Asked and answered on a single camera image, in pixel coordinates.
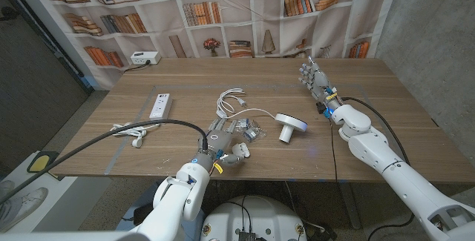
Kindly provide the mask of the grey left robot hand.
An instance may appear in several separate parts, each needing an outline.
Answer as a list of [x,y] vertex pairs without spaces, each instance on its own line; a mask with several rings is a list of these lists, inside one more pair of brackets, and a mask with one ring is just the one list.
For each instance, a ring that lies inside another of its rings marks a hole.
[[241,163],[245,159],[244,156],[229,150],[237,121],[233,120],[227,129],[223,128],[225,122],[225,119],[216,119],[210,124],[208,133],[205,135],[208,147],[203,148],[203,137],[200,137],[198,151],[191,163],[197,163],[210,171],[215,162],[219,165],[230,166]]

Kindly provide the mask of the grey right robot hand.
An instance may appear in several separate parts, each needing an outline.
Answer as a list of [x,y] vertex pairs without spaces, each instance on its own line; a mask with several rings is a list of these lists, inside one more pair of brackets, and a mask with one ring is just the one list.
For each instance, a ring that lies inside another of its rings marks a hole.
[[299,81],[307,87],[316,100],[318,112],[330,118],[335,110],[342,106],[342,101],[339,99],[336,87],[330,83],[325,72],[311,56],[307,58],[308,63],[302,64],[299,69],[301,73]]

